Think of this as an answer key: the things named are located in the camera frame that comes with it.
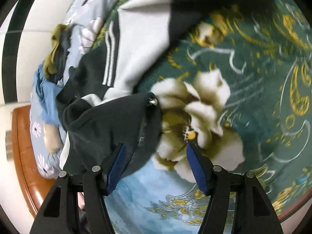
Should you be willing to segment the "black and white hoodie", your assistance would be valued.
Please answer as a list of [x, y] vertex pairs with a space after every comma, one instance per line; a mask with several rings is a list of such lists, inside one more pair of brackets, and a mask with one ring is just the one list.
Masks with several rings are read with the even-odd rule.
[[104, 167], [124, 151], [127, 176], [155, 152], [160, 137], [159, 98], [134, 94], [142, 76], [210, 11], [237, 4], [262, 11], [274, 0], [129, 0], [117, 9], [105, 38], [83, 55], [56, 97], [67, 132], [60, 167], [79, 175]]

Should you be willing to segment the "orange wooden headboard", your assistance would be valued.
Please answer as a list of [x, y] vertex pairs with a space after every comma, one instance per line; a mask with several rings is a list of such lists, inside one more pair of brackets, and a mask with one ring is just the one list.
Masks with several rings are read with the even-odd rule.
[[55, 180], [39, 174], [30, 136], [30, 106], [18, 107], [12, 113], [13, 159], [19, 186], [32, 217], [36, 217], [41, 204]]

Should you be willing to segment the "beige plush garment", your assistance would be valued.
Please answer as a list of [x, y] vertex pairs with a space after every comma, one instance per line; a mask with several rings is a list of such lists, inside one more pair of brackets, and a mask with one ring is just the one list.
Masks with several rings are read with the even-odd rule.
[[50, 154], [56, 153], [63, 148], [63, 142], [60, 137], [59, 128], [52, 124], [43, 124], [44, 144]]

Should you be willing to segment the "blue garment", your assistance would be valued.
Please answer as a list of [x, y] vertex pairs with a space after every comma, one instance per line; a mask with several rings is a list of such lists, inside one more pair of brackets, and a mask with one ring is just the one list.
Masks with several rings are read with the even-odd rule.
[[34, 73], [33, 88], [35, 99], [41, 108], [42, 120], [57, 127], [61, 126], [56, 107], [56, 96], [62, 90], [57, 84], [48, 81], [43, 71], [42, 62]]

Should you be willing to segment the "teal floral bed blanket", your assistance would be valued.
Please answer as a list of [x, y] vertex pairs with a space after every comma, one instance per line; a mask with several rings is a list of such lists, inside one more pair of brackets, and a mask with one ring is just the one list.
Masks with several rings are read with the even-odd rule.
[[[294, 232], [311, 206], [311, 25], [295, 0], [272, 9], [241, 6], [210, 13], [177, 42], [137, 85], [138, 92], [167, 79], [198, 83], [220, 70], [230, 97], [219, 117], [226, 142], [212, 161], [233, 173], [252, 171]], [[209, 199], [183, 179], [183, 163], [150, 160], [121, 180], [106, 203], [116, 233], [196, 233]]]

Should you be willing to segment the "olive green garment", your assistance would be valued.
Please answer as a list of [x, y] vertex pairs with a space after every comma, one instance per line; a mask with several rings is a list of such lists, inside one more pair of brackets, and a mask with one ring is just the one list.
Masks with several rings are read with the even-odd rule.
[[57, 66], [54, 64], [54, 57], [56, 54], [56, 51], [60, 45], [61, 36], [65, 30], [68, 29], [67, 25], [64, 24], [58, 24], [54, 30], [51, 32], [51, 52], [47, 55], [45, 58], [44, 64], [43, 64], [43, 72], [44, 76], [47, 79], [50, 79], [51, 75], [57, 73]]

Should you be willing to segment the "grey-blue floral quilt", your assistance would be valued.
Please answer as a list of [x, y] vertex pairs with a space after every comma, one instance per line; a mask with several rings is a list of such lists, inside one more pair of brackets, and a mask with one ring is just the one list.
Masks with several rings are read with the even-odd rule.
[[[61, 36], [60, 45], [54, 57], [57, 73], [51, 75], [48, 81], [63, 88], [69, 79], [69, 69], [75, 68], [81, 57], [92, 47], [98, 37], [104, 21], [118, 0], [73, 0], [69, 6], [64, 25], [68, 26]], [[61, 172], [60, 156], [62, 149], [50, 154], [44, 144], [41, 108], [35, 99], [32, 86], [30, 106], [30, 134], [34, 157], [39, 174], [45, 179], [56, 179]], [[66, 142], [66, 132], [58, 127], [63, 146]]]

